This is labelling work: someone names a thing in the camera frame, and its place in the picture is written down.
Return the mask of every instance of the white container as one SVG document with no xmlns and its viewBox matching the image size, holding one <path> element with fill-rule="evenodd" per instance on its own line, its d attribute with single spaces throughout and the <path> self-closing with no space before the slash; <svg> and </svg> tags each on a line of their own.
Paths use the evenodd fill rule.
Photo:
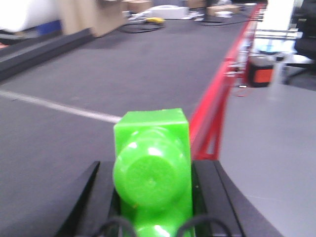
<svg viewBox="0 0 316 237">
<path fill-rule="evenodd" d="M 59 19 L 55 0 L 0 0 L 0 29 L 19 32 Z"/>
</svg>

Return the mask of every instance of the red metal frame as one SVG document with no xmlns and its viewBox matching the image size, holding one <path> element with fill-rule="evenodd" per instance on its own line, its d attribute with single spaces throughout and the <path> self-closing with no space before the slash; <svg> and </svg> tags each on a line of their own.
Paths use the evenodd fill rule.
<svg viewBox="0 0 316 237">
<path fill-rule="evenodd" d="M 252 18 L 261 7 L 260 4 L 255 7 L 251 14 Z M 234 76 L 229 75 L 229 72 L 239 54 L 243 40 L 246 37 L 251 42 L 254 40 L 254 31 L 246 36 L 250 27 L 251 21 L 244 25 L 190 120 L 192 159 L 218 159 L 219 157 L 227 98 L 235 81 Z M 214 141 L 213 152 L 208 154 L 207 150 L 212 141 Z"/>
</svg>

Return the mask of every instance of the green toy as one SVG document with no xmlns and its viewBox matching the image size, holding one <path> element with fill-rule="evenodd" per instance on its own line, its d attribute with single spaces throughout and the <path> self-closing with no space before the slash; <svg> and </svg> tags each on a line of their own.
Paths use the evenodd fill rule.
<svg viewBox="0 0 316 237">
<path fill-rule="evenodd" d="M 192 217 L 189 123 L 182 110 L 128 112 L 114 131 L 121 214 L 138 237 L 174 237 Z"/>
</svg>

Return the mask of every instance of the black cable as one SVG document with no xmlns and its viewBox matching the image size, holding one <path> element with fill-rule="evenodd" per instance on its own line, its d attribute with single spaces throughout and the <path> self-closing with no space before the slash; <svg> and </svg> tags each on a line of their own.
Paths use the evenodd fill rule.
<svg viewBox="0 0 316 237">
<path fill-rule="evenodd" d="M 118 28 L 119 31 L 129 34 L 138 34 L 156 31 L 164 27 L 164 24 L 158 24 L 153 22 L 144 23 L 129 23 Z"/>
<path fill-rule="evenodd" d="M 234 25 L 234 24 L 238 24 L 238 23 L 244 23 L 244 22 L 248 22 L 248 21 L 260 21 L 260 20 L 245 20 L 245 21 L 236 21 L 236 22 L 230 22 L 230 23 L 225 23 L 225 24 L 203 24 L 203 22 L 201 22 L 201 25 L 203 26 L 228 26 L 228 25 Z"/>
<path fill-rule="evenodd" d="M 225 231 L 227 237 L 232 237 L 232 233 L 230 229 L 223 223 L 222 221 L 213 218 L 210 215 L 204 214 L 204 215 L 198 215 L 193 218 L 191 218 L 189 221 L 184 223 L 177 231 L 176 237 L 183 237 L 184 233 L 189 230 L 190 228 L 201 224 L 201 223 L 214 223 L 222 227 L 222 229 Z"/>
<path fill-rule="evenodd" d="M 133 225 L 127 219 L 125 219 L 123 217 L 119 217 L 119 216 L 115 216 L 115 217 L 112 217 L 109 220 L 107 220 L 101 226 L 99 231 L 96 232 L 94 235 L 92 235 L 92 237 L 99 237 L 99 236 L 103 235 L 109 229 L 109 227 L 111 227 L 113 225 L 122 226 L 124 228 L 124 230 L 129 234 L 130 237 L 137 237 Z"/>
</svg>

